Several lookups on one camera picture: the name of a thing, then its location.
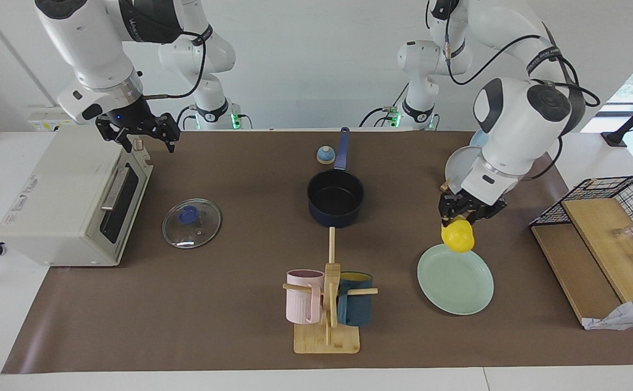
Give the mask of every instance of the toaster oven window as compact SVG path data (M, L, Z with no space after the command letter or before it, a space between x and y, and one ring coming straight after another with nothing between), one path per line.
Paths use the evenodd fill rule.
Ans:
M129 169L128 176L126 176L126 181L124 181L123 188L121 188L121 194L118 196L118 203L116 203L112 211L105 213L100 225L100 232L111 243L116 243L118 240L118 235L120 235L123 227L123 220L128 215L133 195L135 195L136 188L138 188L138 175L133 171L133 167L130 164L126 164L126 167Z

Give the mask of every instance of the dark teal mug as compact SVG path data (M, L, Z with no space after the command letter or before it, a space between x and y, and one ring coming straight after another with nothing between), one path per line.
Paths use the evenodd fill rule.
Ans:
M348 295L351 289L372 287L372 276L361 272L341 273L338 285L338 322L346 326L367 326L372 320L372 295Z

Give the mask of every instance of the mug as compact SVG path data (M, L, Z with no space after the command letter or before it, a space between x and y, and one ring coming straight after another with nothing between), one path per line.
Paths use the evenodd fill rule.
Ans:
M341 273L338 285L338 322L346 326L367 326L372 319L372 295L348 295L351 289L372 287L372 276L361 272Z
M298 269L287 272L287 283L312 288L312 292L288 289L285 318L294 324L316 324L321 321L321 290L324 287L324 272Z

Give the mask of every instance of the white cloth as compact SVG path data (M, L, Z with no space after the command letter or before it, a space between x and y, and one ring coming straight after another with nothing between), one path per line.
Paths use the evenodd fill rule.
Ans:
M621 304L604 319L582 318L585 330L626 330L633 327L633 301Z

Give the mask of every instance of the toaster oven handle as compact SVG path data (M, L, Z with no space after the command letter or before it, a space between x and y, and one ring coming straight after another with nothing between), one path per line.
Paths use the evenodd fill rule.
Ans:
M104 202L100 206L101 210L113 211L113 209L116 208L118 198L121 196L121 190L123 189L123 185L126 183L126 179L128 178L128 174L130 172L130 167L124 167L116 173L113 183L111 183L109 194L106 195Z

